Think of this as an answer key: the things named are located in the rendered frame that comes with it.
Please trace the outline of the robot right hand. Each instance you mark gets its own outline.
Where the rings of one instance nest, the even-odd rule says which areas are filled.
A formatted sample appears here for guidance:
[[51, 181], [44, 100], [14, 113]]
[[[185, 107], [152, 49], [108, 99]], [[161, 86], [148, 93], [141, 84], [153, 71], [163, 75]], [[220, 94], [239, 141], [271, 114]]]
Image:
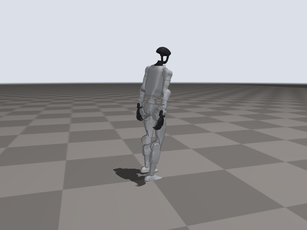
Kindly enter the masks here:
[[153, 127], [155, 130], [161, 129], [161, 127], [164, 124], [164, 117], [165, 117], [165, 115], [163, 115], [163, 110], [160, 110], [159, 116], [160, 116], [160, 118], [158, 119], [158, 122], [157, 122], [156, 126]]

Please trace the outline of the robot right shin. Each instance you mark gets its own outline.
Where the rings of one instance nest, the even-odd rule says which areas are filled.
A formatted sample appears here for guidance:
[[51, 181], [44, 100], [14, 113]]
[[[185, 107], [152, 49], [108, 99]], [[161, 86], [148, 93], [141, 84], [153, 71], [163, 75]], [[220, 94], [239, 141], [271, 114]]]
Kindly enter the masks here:
[[160, 144], [154, 143], [153, 144], [153, 150], [149, 151], [149, 162], [150, 162], [149, 174], [150, 174], [150, 176], [154, 176], [154, 171], [155, 171], [156, 165], [159, 161], [160, 153], [161, 153]]

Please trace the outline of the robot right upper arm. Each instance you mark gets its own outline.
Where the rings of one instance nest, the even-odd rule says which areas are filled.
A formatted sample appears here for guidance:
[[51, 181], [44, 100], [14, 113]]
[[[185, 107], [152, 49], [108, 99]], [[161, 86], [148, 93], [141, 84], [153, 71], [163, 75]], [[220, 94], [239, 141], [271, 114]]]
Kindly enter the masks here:
[[162, 88], [162, 95], [164, 95], [165, 91], [168, 90], [168, 87], [170, 85], [171, 77], [173, 75], [172, 71], [163, 68], [162, 75], [164, 77], [163, 79], [163, 88]]

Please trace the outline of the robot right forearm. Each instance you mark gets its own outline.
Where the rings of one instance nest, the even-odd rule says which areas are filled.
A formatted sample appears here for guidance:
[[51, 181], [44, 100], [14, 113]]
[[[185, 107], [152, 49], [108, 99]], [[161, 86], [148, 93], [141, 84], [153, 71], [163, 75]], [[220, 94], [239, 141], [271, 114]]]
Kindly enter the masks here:
[[160, 110], [163, 110], [163, 115], [166, 115], [167, 102], [168, 102], [168, 99], [170, 97], [170, 94], [171, 94], [171, 91], [166, 90], [165, 93], [164, 93], [164, 96], [161, 98], [162, 101], [161, 101]]

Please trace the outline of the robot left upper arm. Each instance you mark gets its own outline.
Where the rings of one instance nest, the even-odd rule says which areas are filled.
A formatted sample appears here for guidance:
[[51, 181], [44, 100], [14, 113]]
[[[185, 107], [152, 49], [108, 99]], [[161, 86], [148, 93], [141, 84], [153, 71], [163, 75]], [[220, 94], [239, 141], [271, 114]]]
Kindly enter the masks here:
[[142, 87], [141, 87], [141, 90], [143, 90], [143, 91], [145, 91], [145, 83], [146, 83], [146, 78], [147, 78], [147, 73], [148, 73], [149, 67], [150, 66], [147, 66], [146, 69], [145, 69], [145, 75], [144, 75], [143, 83], [142, 83]]

